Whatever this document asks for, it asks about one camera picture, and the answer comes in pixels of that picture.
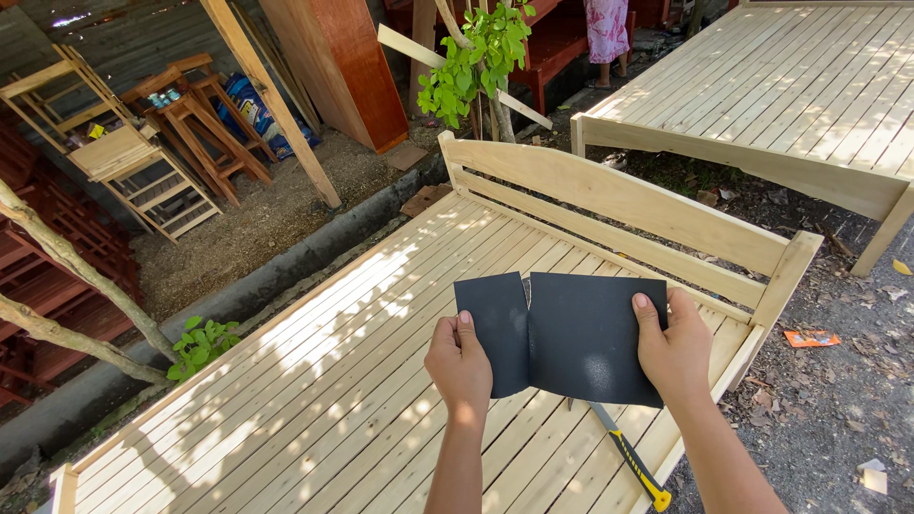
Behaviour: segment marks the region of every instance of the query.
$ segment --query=sandpaper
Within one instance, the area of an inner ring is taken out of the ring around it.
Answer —
[[[531,273],[526,284],[508,273],[456,282],[454,292],[492,363],[492,398],[533,386],[590,402],[663,406],[638,362],[632,296],[647,294],[666,329],[665,281]]]

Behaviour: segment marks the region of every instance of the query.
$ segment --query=tree trunk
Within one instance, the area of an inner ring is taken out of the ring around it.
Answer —
[[[42,339],[63,348],[75,349],[117,366],[124,373],[137,380],[155,385],[170,385],[165,373],[131,359],[111,343],[74,332],[60,326],[60,323],[39,316],[28,305],[19,304],[0,294],[0,318],[28,331],[35,339]]]
[[[172,362],[178,361],[178,354],[172,349],[172,343],[165,338],[151,317],[140,308],[133,299],[121,290],[114,282],[105,278],[73,249],[69,241],[60,237],[38,217],[34,209],[25,204],[3,180],[0,180],[0,214],[14,221],[28,232],[41,248],[55,261],[61,263],[84,280],[108,296],[133,324],[143,332],[153,348],[161,351]]]
[[[438,6],[438,11],[441,13],[441,19],[444,20],[444,25],[448,28],[448,32],[451,33],[451,37],[454,38],[454,42],[460,48],[466,48],[468,50],[475,50],[476,46],[473,42],[463,34],[463,31],[460,30],[460,27],[457,26],[457,20],[454,19],[454,15],[451,12],[451,9],[448,7],[447,0],[435,0],[435,4]],[[485,70],[485,55],[478,62],[474,64],[476,70],[480,73]],[[498,101],[498,94],[494,97],[489,97],[489,102],[495,107],[495,122],[498,123],[498,136],[501,139],[502,143],[514,143],[514,127],[511,126],[511,117],[505,115],[505,110],[502,108],[502,103]]]
[[[701,17],[705,15],[705,0],[695,0],[692,7],[692,17],[688,22],[688,31],[685,33],[685,40],[689,40],[701,30]]]

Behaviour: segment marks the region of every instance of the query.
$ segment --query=sandal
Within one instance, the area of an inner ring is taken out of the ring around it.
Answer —
[[[584,81],[584,86],[585,86],[585,87],[588,87],[588,88],[591,88],[592,90],[597,90],[597,91],[609,91],[609,90],[612,89],[612,85],[611,85],[611,84],[610,84],[610,85],[606,85],[606,86],[598,86],[598,85],[597,85],[597,80],[596,80],[596,79],[585,80],[585,81]]]

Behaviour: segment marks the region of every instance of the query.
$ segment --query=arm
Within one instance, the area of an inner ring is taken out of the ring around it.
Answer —
[[[711,399],[707,368],[712,336],[682,289],[667,292],[669,328],[644,294],[632,307],[641,328],[638,358],[679,426],[698,492],[710,514],[787,513],[749,452]]]
[[[448,408],[444,441],[431,480],[428,514],[470,514],[483,510],[485,415],[492,393],[492,367],[476,338],[467,311],[438,320],[425,369]]]

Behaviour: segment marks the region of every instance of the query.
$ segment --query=yellow hammer handle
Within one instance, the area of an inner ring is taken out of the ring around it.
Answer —
[[[634,448],[632,448],[628,440],[625,439],[625,436],[622,435],[621,430],[610,430],[609,433],[610,436],[612,436],[612,441],[619,448],[622,458],[629,465],[629,468],[632,469],[634,475],[638,477],[638,481],[641,482],[644,491],[654,501],[654,508],[657,509],[657,512],[666,510],[666,508],[670,506],[673,495],[664,489],[663,486],[657,484],[657,481],[654,480],[651,472],[648,471],[647,467],[644,466],[644,463],[641,462],[641,457],[634,452]]]

